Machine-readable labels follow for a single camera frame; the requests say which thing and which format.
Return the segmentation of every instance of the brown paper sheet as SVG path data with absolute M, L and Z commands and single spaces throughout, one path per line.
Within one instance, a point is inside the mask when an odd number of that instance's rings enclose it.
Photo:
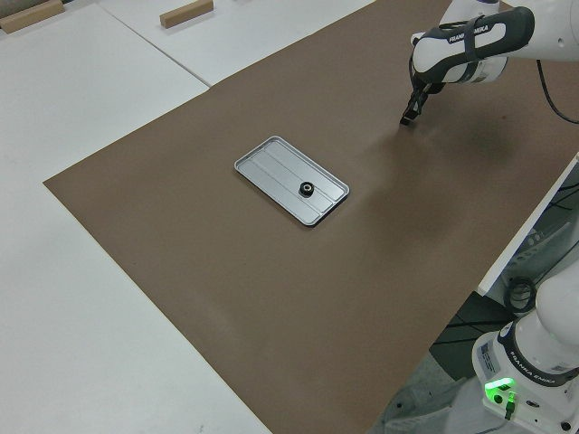
M 577 151 L 531 61 L 398 126 L 446 5 L 378 1 L 46 182 L 274 434 L 365 432 Z M 233 170 L 274 134 L 351 188 L 315 229 Z

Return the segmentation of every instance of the silver metal tray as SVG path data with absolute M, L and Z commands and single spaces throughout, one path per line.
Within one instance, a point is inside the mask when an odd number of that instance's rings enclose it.
M 350 192 L 346 184 L 277 136 L 237 160 L 234 167 L 306 226 L 319 223 Z

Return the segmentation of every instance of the green light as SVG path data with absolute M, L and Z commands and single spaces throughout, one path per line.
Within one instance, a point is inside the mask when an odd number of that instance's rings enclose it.
M 494 382 L 487 382 L 485 384 L 485 393 L 487 394 L 487 398 L 489 398 L 489 401 L 494 401 L 494 397 L 497 394 L 500 394 L 501 392 L 506 391 L 507 389 L 510 389 L 511 387 L 513 387 L 515 385 L 515 380 L 513 380 L 512 378 L 501 378 L 500 380 L 496 380 Z M 514 393 L 510 393 L 508 396 L 508 400 L 514 400 L 515 399 L 515 394 Z

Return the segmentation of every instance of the wooden block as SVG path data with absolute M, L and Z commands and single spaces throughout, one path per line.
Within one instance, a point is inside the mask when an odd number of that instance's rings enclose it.
M 48 0 L 47 2 L 40 3 L 24 11 L 0 19 L 0 27 L 2 27 L 6 33 L 12 33 L 62 12 L 64 12 L 62 0 Z
M 161 25 L 168 29 L 174 25 L 184 23 L 199 15 L 213 11 L 214 0 L 196 0 L 189 5 L 178 7 L 173 11 L 160 15 Z

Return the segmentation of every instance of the black knob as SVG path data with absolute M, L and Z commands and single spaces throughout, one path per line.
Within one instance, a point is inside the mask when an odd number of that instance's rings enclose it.
M 310 197 L 314 193 L 314 184 L 312 183 L 301 183 L 299 186 L 299 194 L 304 197 Z

